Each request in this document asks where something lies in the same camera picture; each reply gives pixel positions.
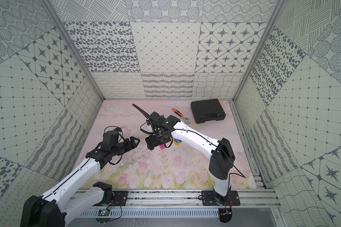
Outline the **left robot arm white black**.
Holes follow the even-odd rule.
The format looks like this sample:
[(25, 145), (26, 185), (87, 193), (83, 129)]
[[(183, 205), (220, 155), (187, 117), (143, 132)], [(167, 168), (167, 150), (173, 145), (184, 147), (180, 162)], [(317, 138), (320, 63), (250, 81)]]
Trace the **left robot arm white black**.
[(86, 193), (72, 199), (77, 190), (105, 165), (111, 164), (115, 156), (122, 157), (135, 149), (140, 140), (135, 137), (125, 139), (120, 128), (107, 131), (103, 140), (85, 159), (62, 181), (41, 196), (31, 196), (24, 203), (20, 226), (22, 227), (66, 227), (93, 205), (104, 205), (110, 210), (123, 195), (116, 195), (113, 187), (104, 182), (96, 182)]

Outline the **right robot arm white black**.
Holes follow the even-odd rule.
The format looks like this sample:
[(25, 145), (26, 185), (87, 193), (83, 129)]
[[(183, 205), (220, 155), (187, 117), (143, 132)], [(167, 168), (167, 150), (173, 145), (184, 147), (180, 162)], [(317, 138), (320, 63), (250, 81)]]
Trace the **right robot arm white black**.
[(164, 118), (156, 112), (144, 113), (146, 124), (151, 131), (142, 132), (149, 136), (145, 139), (149, 150), (167, 143), (171, 146), (174, 140), (179, 140), (200, 151), (209, 159), (209, 172), (215, 177), (214, 197), (220, 205), (228, 202), (230, 189), (229, 172), (234, 166), (235, 156), (230, 141), (226, 138), (213, 139), (190, 128), (179, 118), (170, 115)]

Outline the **floral pink table mat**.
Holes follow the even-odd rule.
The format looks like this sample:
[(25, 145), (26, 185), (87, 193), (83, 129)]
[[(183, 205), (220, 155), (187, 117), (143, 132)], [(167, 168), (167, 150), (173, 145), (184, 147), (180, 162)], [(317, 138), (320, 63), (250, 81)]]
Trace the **floral pink table mat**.
[(256, 182), (247, 160), (244, 147), (227, 101), (221, 101), (226, 114), (224, 120), (203, 124), (194, 122), (190, 101), (169, 100), (106, 100), (103, 102), (90, 134), (84, 143), (77, 162), (102, 141), (103, 132), (114, 126), (123, 130), (125, 138), (138, 138), (138, 147), (123, 157), (115, 157), (111, 164), (92, 176), (83, 186), (88, 189), (96, 182), (105, 182), (115, 189), (211, 189), (215, 178), (210, 174), (209, 160), (200, 151), (186, 143), (174, 143), (161, 150), (147, 148), (145, 117), (147, 113), (157, 112), (165, 117), (172, 115), (172, 109), (180, 111), (189, 118), (190, 127), (198, 132), (220, 140), (230, 141), (235, 154), (235, 167), (232, 168), (230, 184), (234, 189), (255, 189)]

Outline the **black plastic tool case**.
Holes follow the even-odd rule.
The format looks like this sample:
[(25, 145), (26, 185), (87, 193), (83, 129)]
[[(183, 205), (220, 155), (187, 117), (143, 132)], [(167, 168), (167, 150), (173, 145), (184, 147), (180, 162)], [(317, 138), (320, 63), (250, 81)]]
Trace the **black plastic tool case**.
[(224, 120), (226, 114), (218, 99), (193, 101), (190, 104), (195, 123)]

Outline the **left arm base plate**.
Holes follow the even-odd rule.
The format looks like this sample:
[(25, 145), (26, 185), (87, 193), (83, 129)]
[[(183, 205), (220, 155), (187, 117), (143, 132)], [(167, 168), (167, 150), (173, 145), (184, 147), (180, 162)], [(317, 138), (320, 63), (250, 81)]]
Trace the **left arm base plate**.
[(102, 200), (94, 206), (126, 206), (128, 191), (105, 192)]

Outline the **aluminium rail frame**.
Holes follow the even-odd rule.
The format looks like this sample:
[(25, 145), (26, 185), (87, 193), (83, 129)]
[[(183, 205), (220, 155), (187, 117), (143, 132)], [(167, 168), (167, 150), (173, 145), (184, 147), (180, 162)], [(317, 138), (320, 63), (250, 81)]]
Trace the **aluminium rail frame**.
[[(280, 202), (274, 190), (270, 189), (237, 189), (239, 194), (240, 206), (246, 207), (265, 207), (279, 208)], [(59, 192), (52, 195), (45, 193), (43, 199), (46, 201), (56, 201), (60, 209), (69, 209), (75, 206), (75, 203), (84, 203), (84, 208), (90, 208), (99, 203), (105, 191), (98, 187), (89, 189), (88, 191), (79, 190), (73, 195), (61, 196)], [(128, 190), (126, 206), (121, 207), (194, 207), (196, 205), (203, 206), (202, 200), (199, 198), (200, 190)]]

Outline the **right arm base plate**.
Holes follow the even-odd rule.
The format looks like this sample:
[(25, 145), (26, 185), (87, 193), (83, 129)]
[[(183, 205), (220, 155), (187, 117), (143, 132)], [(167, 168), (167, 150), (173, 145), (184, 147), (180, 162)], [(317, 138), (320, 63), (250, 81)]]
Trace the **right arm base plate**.
[(227, 195), (221, 196), (214, 190), (201, 191), (199, 197), (203, 206), (240, 206), (240, 198), (237, 191), (228, 191)]

